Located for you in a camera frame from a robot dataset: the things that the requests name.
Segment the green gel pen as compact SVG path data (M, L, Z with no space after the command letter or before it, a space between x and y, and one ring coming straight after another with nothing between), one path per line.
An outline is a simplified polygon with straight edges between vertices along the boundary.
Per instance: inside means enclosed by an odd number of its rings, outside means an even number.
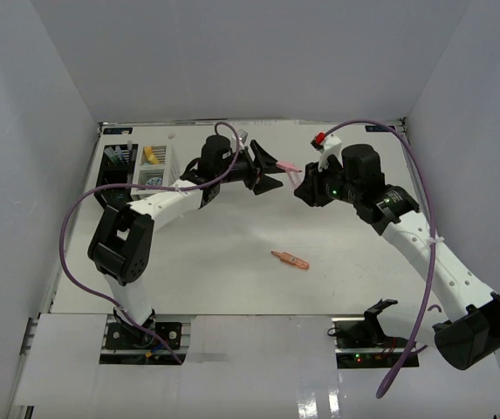
M127 158L124 156L121 148L119 146L116 146L114 148L114 153L117 155L117 157L123 162L123 163L126 163L127 162Z

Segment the yellow highlighter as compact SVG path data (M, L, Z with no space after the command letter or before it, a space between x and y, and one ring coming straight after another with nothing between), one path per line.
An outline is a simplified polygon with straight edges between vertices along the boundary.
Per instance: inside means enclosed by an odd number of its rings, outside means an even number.
M148 161L147 158L150 157L151 155L154 155L153 149L151 147L144 147L143 150L146 160Z

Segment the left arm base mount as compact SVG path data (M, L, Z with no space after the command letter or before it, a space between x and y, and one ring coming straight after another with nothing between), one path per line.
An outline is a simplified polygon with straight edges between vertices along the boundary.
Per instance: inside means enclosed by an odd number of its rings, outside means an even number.
M157 338L117 321L108 322L99 363L126 366L177 366L188 351L188 324L157 321L150 325Z

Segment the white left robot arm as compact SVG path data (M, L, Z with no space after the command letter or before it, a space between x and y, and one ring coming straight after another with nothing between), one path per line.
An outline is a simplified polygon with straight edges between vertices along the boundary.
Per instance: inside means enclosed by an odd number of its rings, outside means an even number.
M155 193L131 203L109 203L94 233L87 256L111 287L118 303L115 313L126 323L125 338L144 348L154 340L154 315L147 302L141 277L147 269L154 233L218 196L224 183L241 182L258 196L283 186L272 178L280 173L277 159L255 140L238 152L230 140L214 134L202 146L170 191Z

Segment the blue white tape roll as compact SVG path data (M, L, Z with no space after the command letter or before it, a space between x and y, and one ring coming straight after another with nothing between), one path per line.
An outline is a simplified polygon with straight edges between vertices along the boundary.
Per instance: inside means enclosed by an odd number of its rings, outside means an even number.
M153 187L161 186L162 181L163 181L163 179L160 176L153 176L153 177L147 178L143 189L144 190L152 190Z

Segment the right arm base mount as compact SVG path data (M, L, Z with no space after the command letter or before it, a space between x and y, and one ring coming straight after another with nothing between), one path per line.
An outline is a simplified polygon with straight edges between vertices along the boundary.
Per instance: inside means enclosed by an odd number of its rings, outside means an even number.
M378 321L380 314L397 304L393 299L381 299L362 317L332 320L326 334L333 339L339 370L385 369L398 361L408 340L384 333Z

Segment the pink highlighter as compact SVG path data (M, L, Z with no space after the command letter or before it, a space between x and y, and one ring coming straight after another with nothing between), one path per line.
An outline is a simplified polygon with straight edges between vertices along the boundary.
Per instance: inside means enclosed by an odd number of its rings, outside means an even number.
M277 168L281 169L288 176L291 186L296 189L302 182L300 174L302 170L292 163L286 161L277 161Z

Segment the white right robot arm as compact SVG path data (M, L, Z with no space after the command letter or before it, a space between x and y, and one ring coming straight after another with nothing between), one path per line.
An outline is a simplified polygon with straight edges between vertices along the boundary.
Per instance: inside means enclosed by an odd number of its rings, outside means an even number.
M380 155L367 144L319 147L294 195L310 207L341 201L391 244L431 285L439 313L426 313L416 335L466 370L500 348L500 294L478 279L439 238L429 235L418 202L386 183Z

